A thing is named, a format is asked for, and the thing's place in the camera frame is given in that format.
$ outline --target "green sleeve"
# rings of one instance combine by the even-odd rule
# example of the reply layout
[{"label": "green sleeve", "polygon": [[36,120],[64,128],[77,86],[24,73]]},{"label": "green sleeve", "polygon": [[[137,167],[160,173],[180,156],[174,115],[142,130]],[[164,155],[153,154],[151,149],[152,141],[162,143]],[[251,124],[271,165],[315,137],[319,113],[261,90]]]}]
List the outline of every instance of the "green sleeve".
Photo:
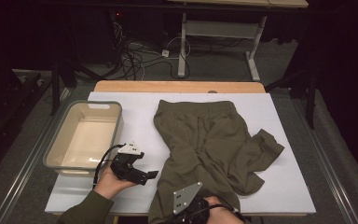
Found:
[{"label": "green sleeve", "polygon": [[94,190],[84,201],[64,212],[58,219],[59,224],[99,224],[104,223],[113,202],[105,199]]}]

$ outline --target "person's arm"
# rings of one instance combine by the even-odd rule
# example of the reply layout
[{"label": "person's arm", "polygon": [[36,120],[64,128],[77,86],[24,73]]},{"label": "person's arm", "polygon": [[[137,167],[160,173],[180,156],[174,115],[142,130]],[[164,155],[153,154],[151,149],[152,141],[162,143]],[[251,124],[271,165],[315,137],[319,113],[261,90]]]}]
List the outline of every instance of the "person's arm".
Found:
[{"label": "person's arm", "polygon": [[111,199],[122,190],[136,184],[118,179],[108,164],[95,188],[89,192],[84,201],[64,212],[59,224],[99,224],[105,223],[113,205]]},{"label": "person's arm", "polygon": [[[221,204],[216,197],[205,198],[208,204]],[[209,211],[207,224],[243,224],[244,222],[237,218],[231,211],[225,207],[215,207]]]}]

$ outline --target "waistband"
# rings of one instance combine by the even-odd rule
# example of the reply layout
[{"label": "waistband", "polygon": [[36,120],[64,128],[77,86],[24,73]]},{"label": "waistband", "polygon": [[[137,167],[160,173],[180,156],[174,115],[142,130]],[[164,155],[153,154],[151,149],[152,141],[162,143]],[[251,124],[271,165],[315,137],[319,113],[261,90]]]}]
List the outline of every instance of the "waistband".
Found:
[{"label": "waistband", "polygon": [[230,101],[219,102],[178,102],[171,103],[160,100],[158,104],[158,112],[174,112],[174,113],[189,113],[189,114],[210,114],[221,112],[236,111],[235,105]]}]

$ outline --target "beige plastic tray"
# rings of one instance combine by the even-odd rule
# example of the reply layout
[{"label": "beige plastic tray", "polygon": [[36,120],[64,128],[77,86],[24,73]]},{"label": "beige plastic tray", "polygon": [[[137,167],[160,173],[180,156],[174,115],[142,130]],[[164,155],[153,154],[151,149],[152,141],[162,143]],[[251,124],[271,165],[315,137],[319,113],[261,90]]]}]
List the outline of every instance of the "beige plastic tray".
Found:
[{"label": "beige plastic tray", "polygon": [[101,157],[117,144],[123,126],[117,102],[77,101],[69,105],[44,164],[60,175],[94,176]]}]

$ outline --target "olive green pants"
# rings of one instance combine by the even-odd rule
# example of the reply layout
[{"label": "olive green pants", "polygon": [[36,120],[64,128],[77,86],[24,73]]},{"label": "olive green pants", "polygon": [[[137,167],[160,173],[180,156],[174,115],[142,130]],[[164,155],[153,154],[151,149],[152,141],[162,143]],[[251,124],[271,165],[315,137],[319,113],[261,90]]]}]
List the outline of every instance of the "olive green pants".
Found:
[{"label": "olive green pants", "polygon": [[199,195],[217,196],[240,209],[237,194],[257,192],[266,170],[283,151],[261,130],[251,136],[230,101],[169,103],[160,101],[154,124],[171,154],[165,161],[149,210],[149,223],[172,215],[173,192],[202,182]]}]

